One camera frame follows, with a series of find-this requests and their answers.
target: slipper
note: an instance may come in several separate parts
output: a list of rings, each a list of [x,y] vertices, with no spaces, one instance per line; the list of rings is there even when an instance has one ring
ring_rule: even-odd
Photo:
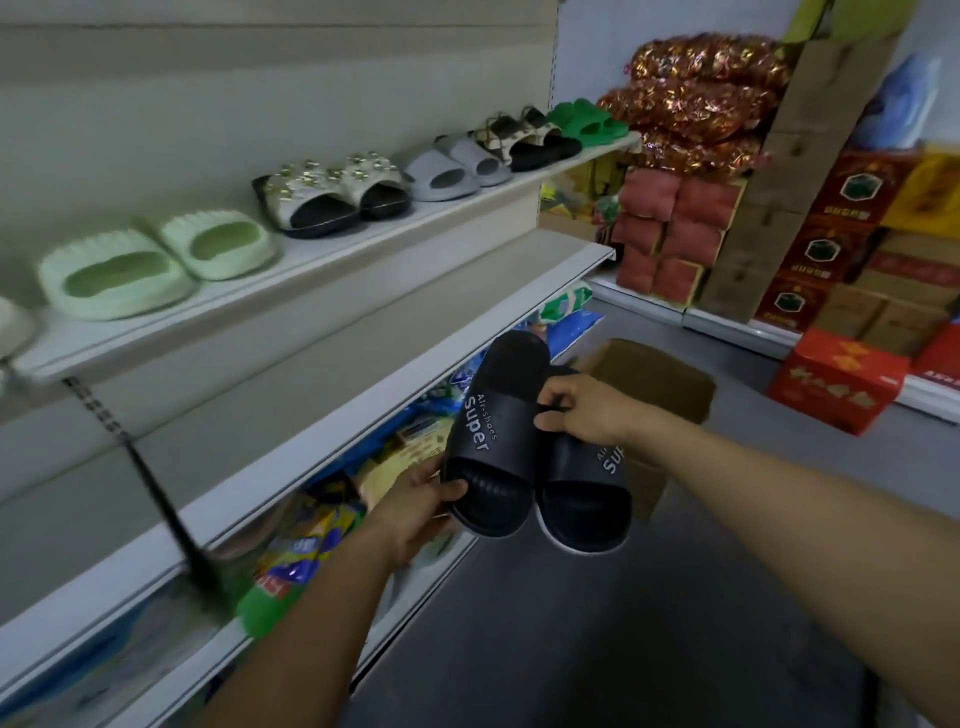
[[[551,124],[546,116],[534,107],[524,108],[520,118],[537,130],[537,143],[550,150],[554,161],[576,157],[583,151],[584,145],[579,139],[564,136],[560,127]]]
[[[178,215],[162,223],[156,234],[190,273],[206,280],[242,276],[278,252],[263,226],[237,210]]]
[[[553,366],[551,376],[577,374]],[[621,448],[601,448],[560,433],[541,446],[537,520],[546,537],[568,553],[609,553],[624,544],[633,499],[623,485]]]
[[[186,298],[196,281],[136,230],[104,232],[47,254],[37,266],[47,300],[68,316],[109,321]]]
[[[439,203],[480,190],[480,182],[470,172],[432,144],[408,149],[394,155],[394,160],[415,200]]]
[[[285,164],[279,174],[258,177],[251,184],[261,208],[287,237],[313,239],[360,223],[360,210],[340,185],[342,170],[323,169],[308,159]]]
[[[554,161],[553,153],[539,145],[536,129],[502,111],[487,119],[473,138],[513,172],[531,172]]]
[[[34,337],[36,324],[13,301],[0,298],[0,359],[10,356]]]
[[[598,109],[587,99],[558,104],[546,118],[560,127],[564,136],[578,139],[585,147],[613,144],[630,131],[629,124],[614,121],[609,111]]]
[[[540,441],[534,417],[549,366],[542,340],[508,331],[491,344],[457,413],[443,477],[467,482],[467,494],[449,509],[478,536],[510,536],[533,507]]]
[[[481,187],[495,187],[514,175],[500,159],[477,144],[469,134],[438,136],[433,145],[462,164],[480,182]]]
[[[349,157],[340,182],[364,220],[389,220],[412,204],[399,168],[377,152]]]

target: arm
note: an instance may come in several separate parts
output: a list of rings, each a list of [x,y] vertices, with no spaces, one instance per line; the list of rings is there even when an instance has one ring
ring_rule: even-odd
[[[317,572],[300,601],[204,709],[197,728],[332,728],[387,578],[443,530],[440,457],[403,473]]]
[[[812,615],[939,728],[960,726],[960,522],[784,462],[586,375],[540,429],[635,449],[679,480]]]

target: red box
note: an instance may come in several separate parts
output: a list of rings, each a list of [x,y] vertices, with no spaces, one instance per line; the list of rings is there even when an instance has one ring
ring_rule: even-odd
[[[806,331],[827,302],[829,290],[829,283],[777,274],[754,318],[780,328]]]
[[[913,151],[845,149],[820,188],[810,214],[879,225],[918,161],[920,154]]]
[[[867,251],[875,226],[828,215],[810,215],[787,251],[780,270],[796,279],[842,281]]]
[[[860,435],[897,398],[909,371],[905,356],[812,328],[786,357],[769,396]]]
[[[937,333],[917,357],[913,373],[960,391],[960,318]]]

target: red gift box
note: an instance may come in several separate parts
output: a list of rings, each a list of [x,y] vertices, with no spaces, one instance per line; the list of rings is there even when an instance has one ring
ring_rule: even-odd
[[[769,396],[860,435],[897,398],[910,360],[811,328],[787,356]]]

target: white wall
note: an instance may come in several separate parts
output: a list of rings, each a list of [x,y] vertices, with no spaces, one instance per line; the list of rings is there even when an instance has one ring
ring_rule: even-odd
[[[657,37],[717,31],[781,36],[797,0],[567,0],[561,6],[553,103],[595,101],[624,85],[636,47]],[[894,63],[922,51],[943,62],[941,94],[924,136],[960,142],[960,12],[951,0],[919,0]]]

